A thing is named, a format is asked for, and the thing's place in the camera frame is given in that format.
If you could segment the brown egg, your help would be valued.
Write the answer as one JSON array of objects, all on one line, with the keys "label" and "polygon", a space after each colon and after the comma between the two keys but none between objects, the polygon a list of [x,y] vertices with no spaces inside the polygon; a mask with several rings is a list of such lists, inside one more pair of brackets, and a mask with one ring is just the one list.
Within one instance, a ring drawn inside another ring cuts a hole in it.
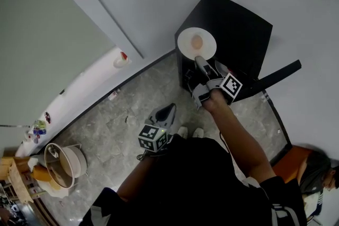
[{"label": "brown egg", "polygon": [[200,50],[203,46],[203,39],[199,35],[194,35],[191,39],[191,46],[194,50]]}]

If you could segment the white plate with peach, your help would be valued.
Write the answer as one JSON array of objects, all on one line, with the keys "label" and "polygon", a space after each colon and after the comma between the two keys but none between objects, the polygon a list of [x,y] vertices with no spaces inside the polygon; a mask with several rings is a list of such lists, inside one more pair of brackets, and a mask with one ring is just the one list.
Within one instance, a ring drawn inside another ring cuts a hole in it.
[{"label": "white plate with peach", "polygon": [[[203,39],[203,46],[200,50],[194,50],[191,46],[191,39],[194,35],[199,35]],[[177,46],[179,51],[191,60],[194,60],[196,56],[201,56],[208,60],[215,55],[217,50],[215,38],[202,28],[187,28],[183,30],[177,38]]]}]

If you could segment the yellow cushion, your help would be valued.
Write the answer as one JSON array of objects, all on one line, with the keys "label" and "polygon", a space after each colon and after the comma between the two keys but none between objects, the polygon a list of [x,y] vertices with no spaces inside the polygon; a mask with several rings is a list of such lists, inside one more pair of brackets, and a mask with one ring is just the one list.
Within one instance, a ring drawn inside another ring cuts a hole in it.
[{"label": "yellow cushion", "polygon": [[56,191],[62,189],[62,187],[58,183],[56,183],[53,179],[49,182],[49,184],[52,187],[52,189]]}]

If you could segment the person's right forearm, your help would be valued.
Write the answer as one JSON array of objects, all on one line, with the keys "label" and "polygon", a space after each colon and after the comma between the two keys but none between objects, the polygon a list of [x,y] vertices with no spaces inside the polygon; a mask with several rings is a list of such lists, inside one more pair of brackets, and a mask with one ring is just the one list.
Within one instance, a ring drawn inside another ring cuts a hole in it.
[{"label": "person's right forearm", "polygon": [[210,93],[203,107],[211,114],[237,166],[258,183],[276,176],[260,144],[238,121],[218,89]]}]

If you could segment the white spray bottle red top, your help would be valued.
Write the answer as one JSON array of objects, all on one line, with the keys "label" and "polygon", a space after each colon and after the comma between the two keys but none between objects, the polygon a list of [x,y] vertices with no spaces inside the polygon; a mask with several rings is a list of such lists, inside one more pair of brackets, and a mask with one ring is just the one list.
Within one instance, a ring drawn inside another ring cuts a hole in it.
[{"label": "white spray bottle red top", "polygon": [[121,69],[129,63],[129,58],[124,52],[120,52],[119,55],[113,61],[113,66],[116,69]]}]

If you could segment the orange sofa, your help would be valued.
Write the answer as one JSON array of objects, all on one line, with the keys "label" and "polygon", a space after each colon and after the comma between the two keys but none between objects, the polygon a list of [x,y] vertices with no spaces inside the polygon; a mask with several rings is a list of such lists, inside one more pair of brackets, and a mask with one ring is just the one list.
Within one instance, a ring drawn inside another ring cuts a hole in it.
[{"label": "orange sofa", "polygon": [[280,176],[285,183],[297,178],[299,166],[309,156],[311,149],[292,146],[288,151],[283,151],[273,163],[273,171]]}]

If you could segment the orange cushion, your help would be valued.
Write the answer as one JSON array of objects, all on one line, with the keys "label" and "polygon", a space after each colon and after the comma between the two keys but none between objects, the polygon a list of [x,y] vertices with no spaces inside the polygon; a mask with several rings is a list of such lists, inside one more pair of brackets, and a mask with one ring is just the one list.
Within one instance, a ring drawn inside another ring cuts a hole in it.
[{"label": "orange cushion", "polygon": [[41,165],[35,165],[33,167],[31,176],[38,181],[50,182],[52,180],[47,168]]}]

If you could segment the small white bottle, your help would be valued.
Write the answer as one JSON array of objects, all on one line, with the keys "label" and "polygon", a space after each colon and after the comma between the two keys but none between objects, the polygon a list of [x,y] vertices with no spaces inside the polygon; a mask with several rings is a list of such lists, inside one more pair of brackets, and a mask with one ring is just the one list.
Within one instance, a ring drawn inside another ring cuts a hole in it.
[{"label": "small white bottle", "polygon": [[113,90],[113,91],[111,92],[111,94],[108,96],[108,99],[109,99],[110,101],[114,100],[114,99],[119,95],[120,91],[121,91],[121,90],[120,90],[119,88]]}]

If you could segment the round beige bin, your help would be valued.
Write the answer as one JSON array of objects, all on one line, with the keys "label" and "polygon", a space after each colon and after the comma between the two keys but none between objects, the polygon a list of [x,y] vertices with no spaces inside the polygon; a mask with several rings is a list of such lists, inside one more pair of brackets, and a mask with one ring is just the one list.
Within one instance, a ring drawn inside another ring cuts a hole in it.
[{"label": "round beige bin", "polygon": [[[54,146],[58,150],[58,159],[49,153],[49,146]],[[81,146],[81,144],[74,144],[62,147],[56,143],[49,143],[45,147],[46,168],[52,179],[63,188],[72,188],[81,176],[87,174],[87,161]]]}]

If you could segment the person's left forearm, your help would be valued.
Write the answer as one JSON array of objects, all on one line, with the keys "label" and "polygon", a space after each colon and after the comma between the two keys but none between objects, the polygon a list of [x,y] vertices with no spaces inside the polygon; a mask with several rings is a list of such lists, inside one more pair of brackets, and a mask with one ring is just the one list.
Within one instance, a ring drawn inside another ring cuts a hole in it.
[{"label": "person's left forearm", "polygon": [[137,197],[156,161],[156,157],[146,156],[122,182],[117,194],[123,201],[131,202]]}]

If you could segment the black mini fridge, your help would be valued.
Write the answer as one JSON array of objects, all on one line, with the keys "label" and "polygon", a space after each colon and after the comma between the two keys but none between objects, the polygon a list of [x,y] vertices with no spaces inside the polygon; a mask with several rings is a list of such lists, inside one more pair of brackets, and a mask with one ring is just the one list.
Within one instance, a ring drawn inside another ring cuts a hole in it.
[{"label": "black mini fridge", "polygon": [[246,87],[259,78],[273,26],[231,0],[200,0],[175,34],[180,85],[192,96],[194,60],[185,57],[177,46],[179,34],[187,28],[202,28],[215,38],[215,60],[233,71]]}]

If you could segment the person's black clothing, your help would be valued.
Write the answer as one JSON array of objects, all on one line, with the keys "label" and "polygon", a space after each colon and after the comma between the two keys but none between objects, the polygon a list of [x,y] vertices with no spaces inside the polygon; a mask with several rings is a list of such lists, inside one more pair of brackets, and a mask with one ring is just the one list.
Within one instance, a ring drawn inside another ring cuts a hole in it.
[{"label": "person's black clothing", "polygon": [[209,138],[176,138],[140,193],[104,188],[79,226],[307,226],[298,183],[240,181],[231,155]]}]

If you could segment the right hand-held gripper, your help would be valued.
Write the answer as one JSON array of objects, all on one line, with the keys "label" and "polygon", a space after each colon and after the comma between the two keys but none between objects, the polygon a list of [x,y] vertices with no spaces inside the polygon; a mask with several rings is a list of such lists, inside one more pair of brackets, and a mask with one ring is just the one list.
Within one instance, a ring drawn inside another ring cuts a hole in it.
[{"label": "right hand-held gripper", "polygon": [[196,70],[192,76],[192,98],[198,109],[204,101],[210,98],[211,91],[214,89],[220,90],[227,104],[230,105],[238,95],[243,84],[233,73],[223,77],[203,57],[195,57],[194,62]]}]

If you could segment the white window ledge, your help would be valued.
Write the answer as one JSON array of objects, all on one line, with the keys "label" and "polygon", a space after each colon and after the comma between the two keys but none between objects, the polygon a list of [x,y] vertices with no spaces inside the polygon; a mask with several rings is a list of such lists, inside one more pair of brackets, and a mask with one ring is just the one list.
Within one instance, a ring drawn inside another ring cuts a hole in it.
[{"label": "white window ledge", "polygon": [[46,124],[47,133],[40,136],[38,144],[25,142],[24,139],[15,155],[25,157],[39,151],[73,120],[113,90],[127,66],[114,68],[113,61],[120,52],[118,48],[110,50],[72,81],[45,110],[51,118],[51,123]]}]

